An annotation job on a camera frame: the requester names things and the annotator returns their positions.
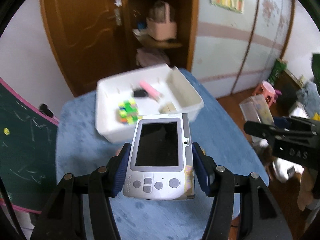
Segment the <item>silver handheld game device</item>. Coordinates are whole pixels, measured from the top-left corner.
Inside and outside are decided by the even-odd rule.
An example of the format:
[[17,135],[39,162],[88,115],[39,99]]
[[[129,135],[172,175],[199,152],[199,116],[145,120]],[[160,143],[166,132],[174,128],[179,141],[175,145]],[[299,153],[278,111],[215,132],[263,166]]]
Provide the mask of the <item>silver handheld game device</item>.
[[195,197],[193,152],[186,113],[147,115],[137,122],[123,194],[147,200]]

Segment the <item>colourful rubik's cube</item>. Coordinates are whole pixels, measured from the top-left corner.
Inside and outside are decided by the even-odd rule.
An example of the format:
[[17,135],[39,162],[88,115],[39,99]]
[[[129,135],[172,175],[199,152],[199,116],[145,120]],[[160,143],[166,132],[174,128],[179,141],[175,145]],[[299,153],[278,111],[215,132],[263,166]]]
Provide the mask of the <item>colourful rubik's cube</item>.
[[122,124],[135,124],[140,118],[138,106],[134,99],[126,100],[118,105],[118,120]]

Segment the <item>small black object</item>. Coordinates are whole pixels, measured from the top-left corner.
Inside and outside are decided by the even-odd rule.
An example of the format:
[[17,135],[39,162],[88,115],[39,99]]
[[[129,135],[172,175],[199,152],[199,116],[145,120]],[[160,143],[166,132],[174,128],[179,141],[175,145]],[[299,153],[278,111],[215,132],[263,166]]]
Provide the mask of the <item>small black object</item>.
[[133,90],[133,97],[134,98],[145,98],[148,96],[149,96],[148,92],[142,88]]

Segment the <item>pink cylindrical tube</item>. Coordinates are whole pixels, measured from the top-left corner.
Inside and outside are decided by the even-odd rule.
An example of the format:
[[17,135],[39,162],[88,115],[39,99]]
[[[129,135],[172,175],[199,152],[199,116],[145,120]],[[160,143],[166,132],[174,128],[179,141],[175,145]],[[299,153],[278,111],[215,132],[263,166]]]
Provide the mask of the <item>pink cylindrical tube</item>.
[[158,90],[153,88],[148,82],[142,80],[139,81],[139,85],[148,93],[149,97],[155,100],[159,100],[162,97],[162,94]]

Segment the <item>clear box with yellow pieces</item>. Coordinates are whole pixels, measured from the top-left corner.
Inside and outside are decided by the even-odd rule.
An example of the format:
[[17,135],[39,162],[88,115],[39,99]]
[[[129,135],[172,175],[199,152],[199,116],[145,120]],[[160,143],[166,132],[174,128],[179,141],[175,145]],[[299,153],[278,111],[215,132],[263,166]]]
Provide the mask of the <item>clear box with yellow pieces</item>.
[[239,104],[245,121],[274,125],[274,119],[263,95],[254,95]]

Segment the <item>blue fuzzy table cover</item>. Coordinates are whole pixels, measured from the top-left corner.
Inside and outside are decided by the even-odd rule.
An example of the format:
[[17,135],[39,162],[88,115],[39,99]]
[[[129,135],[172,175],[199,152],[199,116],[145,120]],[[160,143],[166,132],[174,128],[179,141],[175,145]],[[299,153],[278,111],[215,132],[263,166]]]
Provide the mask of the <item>blue fuzzy table cover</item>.
[[[196,119],[190,123],[191,140],[197,142],[217,165],[244,176],[259,174],[265,184],[268,175],[257,154],[240,128],[223,107],[186,70],[183,75],[204,101]],[[82,176],[106,165],[123,146],[112,144],[95,129],[96,93],[90,92],[65,103],[60,115],[56,142],[56,176],[71,173]],[[134,178],[132,186],[144,194],[143,199],[122,193],[110,203],[122,239],[200,239],[212,207],[198,183],[195,197],[184,200],[152,200],[154,193],[182,189],[175,175],[156,177],[151,174]]]

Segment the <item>pink plastic stool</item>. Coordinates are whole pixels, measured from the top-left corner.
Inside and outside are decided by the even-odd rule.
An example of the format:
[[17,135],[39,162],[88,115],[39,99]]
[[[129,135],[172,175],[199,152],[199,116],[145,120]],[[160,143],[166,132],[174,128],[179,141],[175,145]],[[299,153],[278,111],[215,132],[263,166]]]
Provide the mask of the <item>pink plastic stool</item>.
[[281,91],[274,89],[274,87],[267,81],[262,81],[259,85],[255,88],[254,92],[252,93],[253,96],[262,95],[268,107],[271,107],[279,96],[282,95]]

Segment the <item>white plastic organizer bin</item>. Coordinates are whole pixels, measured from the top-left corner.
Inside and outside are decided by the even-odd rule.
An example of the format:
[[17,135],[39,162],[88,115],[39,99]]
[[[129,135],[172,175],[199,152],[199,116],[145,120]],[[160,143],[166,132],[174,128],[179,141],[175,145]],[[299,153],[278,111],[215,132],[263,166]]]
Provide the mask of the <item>white plastic organizer bin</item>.
[[157,100],[149,96],[135,99],[140,116],[159,114],[161,108],[172,103],[175,113],[187,113],[189,121],[194,121],[204,101],[182,71],[159,64],[99,80],[95,103],[97,132],[111,143],[132,139],[135,125],[120,121],[119,104],[133,99],[133,91],[140,88],[140,81],[161,94]]

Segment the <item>pink storage basket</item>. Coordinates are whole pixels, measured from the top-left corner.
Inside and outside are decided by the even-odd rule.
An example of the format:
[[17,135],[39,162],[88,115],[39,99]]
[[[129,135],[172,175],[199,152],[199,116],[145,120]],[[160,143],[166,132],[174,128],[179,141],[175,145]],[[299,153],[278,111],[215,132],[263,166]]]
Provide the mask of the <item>pink storage basket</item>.
[[148,34],[156,41],[175,40],[177,23],[175,10],[167,2],[157,1],[146,18]]

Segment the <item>brown wooden door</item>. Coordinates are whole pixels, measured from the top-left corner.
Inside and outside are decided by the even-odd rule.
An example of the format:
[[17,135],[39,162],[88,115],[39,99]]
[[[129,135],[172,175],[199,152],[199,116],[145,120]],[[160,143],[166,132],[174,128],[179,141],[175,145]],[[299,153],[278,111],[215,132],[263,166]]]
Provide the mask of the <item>brown wooden door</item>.
[[118,0],[40,0],[48,41],[74,96],[130,69]]

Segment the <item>wooden corner shelf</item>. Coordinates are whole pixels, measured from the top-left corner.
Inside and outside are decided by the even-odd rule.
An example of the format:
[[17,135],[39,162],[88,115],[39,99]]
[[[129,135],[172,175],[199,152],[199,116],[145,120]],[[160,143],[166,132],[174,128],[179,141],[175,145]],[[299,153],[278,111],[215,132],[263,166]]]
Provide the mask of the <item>wooden corner shelf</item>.
[[132,69],[163,53],[170,67],[191,70],[199,0],[122,0]]

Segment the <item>green chalkboard pink frame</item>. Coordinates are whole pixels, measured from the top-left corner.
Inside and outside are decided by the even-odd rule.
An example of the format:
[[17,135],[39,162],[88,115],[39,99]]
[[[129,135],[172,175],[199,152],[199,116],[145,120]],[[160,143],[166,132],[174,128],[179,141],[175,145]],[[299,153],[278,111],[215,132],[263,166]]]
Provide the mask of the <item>green chalkboard pink frame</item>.
[[15,209],[40,213],[55,189],[57,128],[1,81],[1,179]]

